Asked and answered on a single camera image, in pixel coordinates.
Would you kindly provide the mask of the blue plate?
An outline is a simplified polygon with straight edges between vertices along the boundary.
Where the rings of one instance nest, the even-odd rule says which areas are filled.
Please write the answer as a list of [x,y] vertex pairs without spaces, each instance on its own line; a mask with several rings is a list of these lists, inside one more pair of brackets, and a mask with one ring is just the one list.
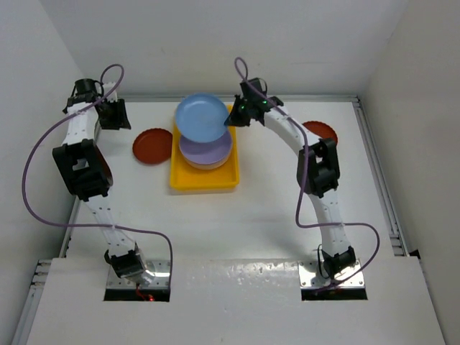
[[209,93],[196,93],[185,97],[176,108],[175,125],[190,141],[214,142],[222,137],[229,116],[226,105]]

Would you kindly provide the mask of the purple plate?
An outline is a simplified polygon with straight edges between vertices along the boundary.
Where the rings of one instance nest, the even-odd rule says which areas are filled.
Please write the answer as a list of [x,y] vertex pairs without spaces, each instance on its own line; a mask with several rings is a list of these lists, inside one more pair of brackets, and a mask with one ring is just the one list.
[[182,155],[189,161],[199,165],[211,165],[227,157],[233,147],[233,139],[229,131],[212,142],[194,142],[180,136],[179,148]]

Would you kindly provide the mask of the red scalloped plate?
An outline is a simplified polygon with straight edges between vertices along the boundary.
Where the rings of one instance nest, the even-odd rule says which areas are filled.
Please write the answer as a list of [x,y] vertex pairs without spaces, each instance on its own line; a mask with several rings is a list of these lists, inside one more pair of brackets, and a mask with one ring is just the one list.
[[332,139],[336,144],[339,143],[338,136],[334,129],[328,124],[321,121],[306,121],[303,126],[311,133],[319,136],[322,139]]
[[166,129],[153,128],[140,133],[133,142],[134,157],[146,165],[158,165],[171,158],[173,134]]

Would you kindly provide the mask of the peach plate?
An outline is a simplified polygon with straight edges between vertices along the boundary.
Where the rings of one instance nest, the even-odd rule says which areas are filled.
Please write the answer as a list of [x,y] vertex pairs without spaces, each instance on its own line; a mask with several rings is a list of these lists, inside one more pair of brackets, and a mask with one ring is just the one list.
[[214,170],[214,169],[217,169],[217,168],[221,167],[222,165],[224,165],[227,162],[227,160],[228,159],[226,158],[226,159],[222,159],[222,160],[219,160],[218,162],[211,163],[211,164],[200,164],[200,163],[196,163],[196,162],[193,162],[193,161],[188,160],[187,158],[185,158],[185,161],[191,167],[194,167],[194,168],[199,169],[199,170]]

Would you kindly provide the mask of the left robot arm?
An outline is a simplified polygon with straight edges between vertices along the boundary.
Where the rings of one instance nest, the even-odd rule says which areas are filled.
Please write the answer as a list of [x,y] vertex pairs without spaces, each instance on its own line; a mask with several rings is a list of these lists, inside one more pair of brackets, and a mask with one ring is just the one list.
[[88,78],[75,82],[65,113],[79,113],[68,124],[61,146],[52,156],[71,195],[84,202],[108,244],[104,255],[116,276],[136,285],[148,281],[147,267],[136,241],[116,228],[111,214],[109,191],[113,176],[96,144],[96,130],[130,129],[123,99],[114,83]]

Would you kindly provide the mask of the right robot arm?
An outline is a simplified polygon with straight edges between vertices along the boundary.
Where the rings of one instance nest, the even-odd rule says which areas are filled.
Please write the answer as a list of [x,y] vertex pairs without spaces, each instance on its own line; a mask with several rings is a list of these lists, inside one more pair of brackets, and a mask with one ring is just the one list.
[[276,96],[267,97],[262,80],[253,78],[240,83],[242,95],[236,95],[226,124],[247,127],[252,120],[272,130],[298,158],[297,181],[300,196],[295,222],[300,223],[300,208],[304,195],[310,198],[316,212],[317,227],[321,231],[319,274],[332,285],[337,285],[337,274],[356,264],[356,255],[346,236],[341,218],[337,188],[339,186],[339,160],[336,142],[310,133],[292,118],[284,103]]

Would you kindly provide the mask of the yellow plastic bin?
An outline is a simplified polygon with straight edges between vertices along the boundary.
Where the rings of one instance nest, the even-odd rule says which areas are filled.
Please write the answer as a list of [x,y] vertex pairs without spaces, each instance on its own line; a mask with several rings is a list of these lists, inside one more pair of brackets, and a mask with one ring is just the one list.
[[223,165],[211,170],[193,167],[180,152],[180,131],[176,124],[172,130],[172,154],[170,163],[170,187],[173,190],[194,193],[231,190],[239,184],[239,160],[236,129],[229,128],[233,139],[233,147],[229,158]]

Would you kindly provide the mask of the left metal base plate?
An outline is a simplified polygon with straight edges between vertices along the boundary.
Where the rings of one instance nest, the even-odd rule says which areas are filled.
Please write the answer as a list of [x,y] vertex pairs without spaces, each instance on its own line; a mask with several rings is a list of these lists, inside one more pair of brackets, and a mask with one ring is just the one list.
[[[170,262],[168,260],[145,260],[146,271],[142,276],[141,290],[167,290],[170,279]],[[126,278],[119,278],[112,268],[106,280],[107,290],[135,290],[136,283]]]

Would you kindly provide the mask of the metal base plate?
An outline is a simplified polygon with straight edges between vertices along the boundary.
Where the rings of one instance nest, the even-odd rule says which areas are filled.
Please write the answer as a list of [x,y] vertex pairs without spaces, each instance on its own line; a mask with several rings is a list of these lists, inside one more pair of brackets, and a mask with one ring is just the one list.
[[[141,290],[167,290],[170,279],[170,262],[168,260],[145,260],[146,271],[142,276]],[[136,283],[126,278],[119,278],[112,268],[106,280],[107,290],[135,290]]]
[[365,289],[364,275],[360,271],[360,261],[354,266],[347,267],[335,274],[331,279],[328,277],[323,262],[298,262],[298,276],[300,288],[304,291],[314,291],[328,287],[333,282],[339,282],[336,286],[341,289]]

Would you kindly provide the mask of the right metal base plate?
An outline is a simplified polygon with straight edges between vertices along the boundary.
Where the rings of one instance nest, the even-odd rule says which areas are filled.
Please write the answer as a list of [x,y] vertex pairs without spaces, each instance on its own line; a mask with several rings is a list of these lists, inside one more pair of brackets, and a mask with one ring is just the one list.
[[298,262],[298,276],[300,288],[304,291],[314,291],[328,287],[333,282],[339,282],[336,286],[341,289],[365,289],[364,275],[360,271],[360,261],[354,266],[347,267],[335,274],[331,279],[328,277],[323,262]]

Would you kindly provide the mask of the aluminium frame rail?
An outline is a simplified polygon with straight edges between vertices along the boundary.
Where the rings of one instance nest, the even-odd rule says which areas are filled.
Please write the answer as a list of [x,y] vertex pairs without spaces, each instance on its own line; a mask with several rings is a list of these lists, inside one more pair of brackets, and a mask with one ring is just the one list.
[[390,195],[387,181],[385,179],[385,174],[380,162],[380,157],[377,151],[374,135],[372,133],[372,128],[364,112],[364,107],[361,100],[358,97],[354,97],[352,104],[371,166],[373,178],[377,186],[377,192],[383,208],[385,221],[387,222],[387,228],[393,252],[395,256],[409,257],[410,253],[408,245],[405,240],[403,230],[401,229],[400,220],[398,218],[394,203],[392,201],[392,196]]

